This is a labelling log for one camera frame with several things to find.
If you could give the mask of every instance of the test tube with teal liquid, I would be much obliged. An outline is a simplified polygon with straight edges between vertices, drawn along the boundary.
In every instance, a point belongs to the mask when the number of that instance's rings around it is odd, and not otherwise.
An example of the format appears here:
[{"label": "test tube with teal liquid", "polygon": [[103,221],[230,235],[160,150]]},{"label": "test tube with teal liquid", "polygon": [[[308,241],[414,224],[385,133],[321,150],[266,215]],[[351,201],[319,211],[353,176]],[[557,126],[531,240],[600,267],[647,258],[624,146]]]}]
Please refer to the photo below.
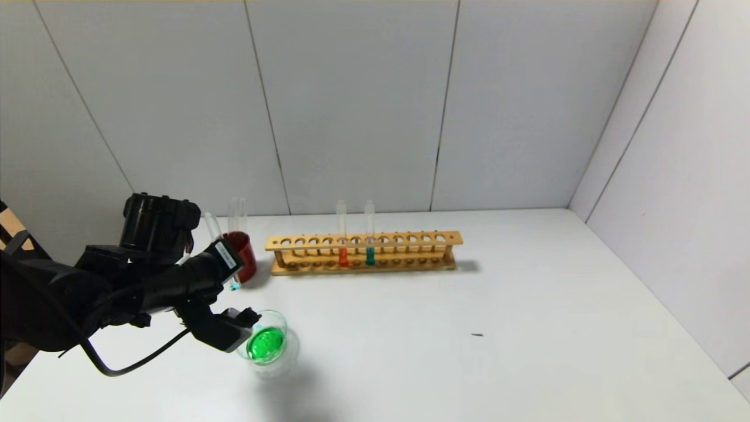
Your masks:
[{"label": "test tube with teal liquid", "polygon": [[367,265],[375,265],[375,248],[372,246],[375,243],[375,204],[372,200],[368,200],[364,205],[364,217],[367,219]]}]

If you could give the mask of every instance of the empty test tube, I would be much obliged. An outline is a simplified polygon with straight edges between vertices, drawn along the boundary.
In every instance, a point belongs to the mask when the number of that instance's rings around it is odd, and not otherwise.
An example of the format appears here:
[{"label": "empty test tube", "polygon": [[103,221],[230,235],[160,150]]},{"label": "empty test tube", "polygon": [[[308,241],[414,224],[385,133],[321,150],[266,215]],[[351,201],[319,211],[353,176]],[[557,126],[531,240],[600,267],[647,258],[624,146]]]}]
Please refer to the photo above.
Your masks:
[{"label": "empty test tube", "polygon": [[[336,216],[338,217],[338,241],[340,243],[347,243],[347,202],[343,199],[338,200],[336,204]],[[342,267],[349,265],[347,259],[347,248],[344,245],[343,248],[338,250],[338,264]]]},{"label": "empty test tube", "polygon": [[372,200],[368,200],[364,205],[364,217],[367,220],[367,265],[375,265],[375,248],[372,243],[375,243],[375,204]]}]

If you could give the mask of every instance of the wooden test tube rack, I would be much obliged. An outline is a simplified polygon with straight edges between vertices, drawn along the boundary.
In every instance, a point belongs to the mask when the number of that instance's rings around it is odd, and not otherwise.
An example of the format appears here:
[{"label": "wooden test tube rack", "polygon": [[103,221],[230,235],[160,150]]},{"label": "wooden test tube rack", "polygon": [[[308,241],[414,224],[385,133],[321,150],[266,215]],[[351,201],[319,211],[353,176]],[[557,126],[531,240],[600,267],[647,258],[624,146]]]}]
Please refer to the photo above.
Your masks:
[{"label": "wooden test tube rack", "polygon": [[[345,238],[332,234],[271,236],[266,251],[275,254],[274,276],[386,273],[396,271],[455,270],[453,246],[463,245],[457,231],[419,231],[366,234]],[[375,248],[375,265],[366,264],[367,248]],[[349,264],[339,265],[338,251],[346,248]]]}]

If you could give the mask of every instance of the black cable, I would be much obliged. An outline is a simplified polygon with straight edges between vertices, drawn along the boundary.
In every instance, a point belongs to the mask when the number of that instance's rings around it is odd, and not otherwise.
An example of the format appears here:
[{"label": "black cable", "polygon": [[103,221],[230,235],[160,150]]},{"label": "black cable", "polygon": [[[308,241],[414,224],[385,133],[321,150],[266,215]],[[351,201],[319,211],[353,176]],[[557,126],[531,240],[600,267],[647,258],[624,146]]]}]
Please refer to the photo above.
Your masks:
[{"label": "black cable", "polygon": [[86,340],[85,342],[82,342],[81,347],[83,348],[83,351],[88,355],[88,358],[91,359],[91,362],[94,364],[94,366],[99,369],[99,372],[103,373],[106,376],[116,377],[125,375],[128,372],[134,371],[141,366],[146,365],[148,362],[151,362],[151,360],[160,355],[163,351],[170,348],[173,344],[177,343],[177,341],[179,341],[182,337],[185,337],[189,332],[190,330],[188,330],[187,328],[184,329],[182,332],[180,332],[180,334],[174,336],[170,341],[166,342],[166,344],[161,346],[154,353],[151,353],[149,356],[144,357],[143,359],[128,367],[117,370],[110,369],[109,367],[107,367],[107,365],[104,364],[104,362],[102,362],[101,358],[97,354],[96,350],[94,350],[94,346],[90,343],[90,341]]},{"label": "black cable", "polygon": [[52,294],[48,290],[38,286],[37,283],[30,282],[29,284],[37,291],[37,293],[39,293],[39,295],[42,296],[42,298],[44,298],[45,301],[47,301],[47,304],[49,304],[49,306],[55,312],[59,314],[60,321],[63,322],[65,326],[70,330],[70,332],[76,338],[78,343],[81,345],[81,348],[86,353],[88,358],[91,360],[94,366],[96,366],[96,369],[99,369],[99,372],[103,373],[106,376],[116,377],[116,376],[127,374],[130,371],[140,368],[141,366],[147,364],[148,362],[153,360],[155,357],[160,355],[162,352],[167,350],[170,346],[177,343],[178,340],[180,340],[182,337],[184,337],[186,334],[190,332],[188,329],[183,330],[180,334],[178,334],[173,339],[168,341],[165,345],[161,346],[154,353],[150,354],[147,357],[144,357],[143,359],[139,360],[133,365],[130,365],[123,369],[117,369],[117,370],[110,369],[101,360],[101,357],[99,357],[99,354],[94,349],[94,346],[89,341],[89,338],[81,331],[81,329],[78,327],[75,321],[73,321],[73,319],[62,308],[62,306],[60,305],[60,302],[58,302],[54,297],[52,297]]}]

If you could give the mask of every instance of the white wall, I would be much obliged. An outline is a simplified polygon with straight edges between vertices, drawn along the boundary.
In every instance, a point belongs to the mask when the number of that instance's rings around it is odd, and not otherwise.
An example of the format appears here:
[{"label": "white wall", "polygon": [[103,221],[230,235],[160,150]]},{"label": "white wall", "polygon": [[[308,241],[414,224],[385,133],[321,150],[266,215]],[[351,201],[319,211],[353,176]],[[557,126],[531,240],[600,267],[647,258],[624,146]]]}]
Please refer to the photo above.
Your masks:
[{"label": "white wall", "polygon": [[135,191],[289,212],[242,2],[38,4]]},{"label": "white wall", "polygon": [[659,2],[607,127],[578,185],[570,209],[586,221],[614,168],[632,139],[641,117],[677,49],[697,0]]},{"label": "white wall", "polygon": [[430,208],[456,5],[248,2],[292,213]]},{"label": "white wall", "polygon": [[133,190],[279,214],[567,205],[654,2],[38,7]]},{"label": "white wall", "polygon": [[750,360],[750,2],[703,0],[588,224],[726,374]]},{"label": "white wall", "polygon": [[133,193],[31,2],[0,2],[0,191],[67,264],[119,241]]},{"label": "white wall", "polygon": [[568,206],[655,6],[463,0],[432,209]]},{"label": "white wall", "polygon": [[732,379],[732,384],[750,402],[750,369],[745,369]]}]

